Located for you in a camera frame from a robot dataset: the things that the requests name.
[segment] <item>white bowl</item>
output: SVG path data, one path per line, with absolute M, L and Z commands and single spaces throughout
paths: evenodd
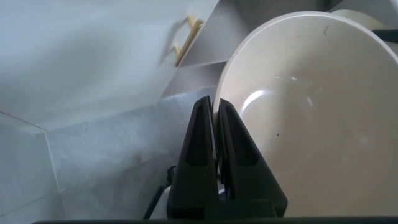
M 218 84 L 285 192 L 285 216 L 398 215 L 398 58 L 325 12 L 250 33 Z
M 332 14 L 355 21 L 358 24 L 361 24 L 362 26 L 368 28 L 369 30 L 390 29 L 388 26 L 382 24 L 377 19 L 375 19 L 367 14 L 364 14 L 362 12 L 357 12 L 357 11 L 349 10 L 349 9 L 340 9 L 337 11 L 333 11 Z M 396 55 L 398 55 L 398 44 L 391 43 L 391 42 L 385 42 L 385 43 L 391 48 L 391 50 Z

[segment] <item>cabinet handle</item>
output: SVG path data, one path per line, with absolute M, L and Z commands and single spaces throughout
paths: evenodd
M 177 55 L 177 59 L 175 60 L 175 66 L 179 66 L 181 63 L 182 58 L 184 55 L 187 53 L 187 50 L 189 46 L 191 46 L 193 40 L 195 37 L 198 35 L 200 28 L 203 26 L 203 20 L 198 19 L 195 23 L 193 22 L 193 17 L 188 16 L 187 17 L 187 22 L 188 25 L 191 27 L 191 32 L 189 33 L 187 40 L 185 41 L 184 45 L 182 46 L 182 49 L 178 47 L 178 45 L 174 45 L 174 52 Z

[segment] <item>white cabinet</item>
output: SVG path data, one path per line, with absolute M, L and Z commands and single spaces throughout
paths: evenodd
M 180 67 L 170 81 L 162 97 L 197 91 L 214 86 L 218 83 L 225 62 L 204 66 Z
M 55 129 L 156 103 L 217 0 L 3 1 L 0 111 Z

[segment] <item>bowl rim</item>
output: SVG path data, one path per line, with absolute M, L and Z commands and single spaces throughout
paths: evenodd
M 218 114 L 218 107 L 219 107 L 219 103 L 220 103 L 220 92 L 221 89 L 223 88 L 224 85 L 224 79 L 227 76 L 227 72 L 229 70 L 229 68 L 231 67 L 232 63 L 234 62 L 234 59 L 236 58 L 236 56 L 240 53 L 240 51 L 246 46 L 246 44 L 249 43 L 249 41 L 254 38 L 256 35 L 258 35 L 260 32 L 262 32 L 264 29 L 276 25 L 278 22 L 282 22 L 285 21 L 287 19 L 293 19 L 296 17 L 323 17 L 323 18 L 328 18 L 328 19 L 333 19 L 336 21 L 340 21 L 340 22 L 344 22 L 345 24 L 348 24 L 352 27 L 354 27 L 355 29 L 358 29 L 362 32 L 364 32 L 366 35 L 370 36 L 371 38 L 373 38 L 378 44 L 381 45 L 382 48 L 384 48 L 384 50 L 386 50 L 389 55 L 395 60 L 396 64 L 398 64 L 398 56 L 394 53 L 393 50 L 391 50 L 391 48 L 382 40 L 380 39 L 376 34 L 374 34 L 371 30 L 369 30 L 368 28 L 366 28 L 365 26 L 352 21 L 350 19 L 347 19 L 345 17 L 342 16 L 338 16 L 335 14 L 332 14 L 330 12 L 318 12 L 318 11 L 301 11 L 301 12 L 292 12 L 292 13 L 288 13 L 288 14 L 284 14 L 282 16 L 278 16 L 275 17 L 265 23 L 263 23 L 262 25 L 260 25 L 259 27 L 257 27 L 256 29 L 254 29 L 248 36 L 246 36 L 244 38 L 244 40 L 238 45 L 238 47 L 234 50 L 234 52 L 232 53 L 232 55 L 230 56 L 230 58 L 228 59 L 227 63 L 225 64 L 220 78 L 218 80 L 218 84 L 216 87 L 216 94 L 215 97 L 213 99 L 213 104 L 211 107 L 212 113 L 213 113 L 213 122 L 214 125 L 217 123 L 217 114 Z

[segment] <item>gray marble tile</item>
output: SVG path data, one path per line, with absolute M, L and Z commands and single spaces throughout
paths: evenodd
M 64 219 L 61 197 L 59 194 L 50 194 L 0 216 L 0 223 L 31 224 L 37 221 Z
M 157 188 L 166 183 L 166 170 L 177 161 L 175 155 L 156 157 L 62 192 L 66 218 L 142 219 Z
M 187 123 L 175 97 L 47 133 L 59 190 L 108 178 L 153 157 L 179 153 Z
M 0 215 L 57 192 L 44 134 L 0 127 Z

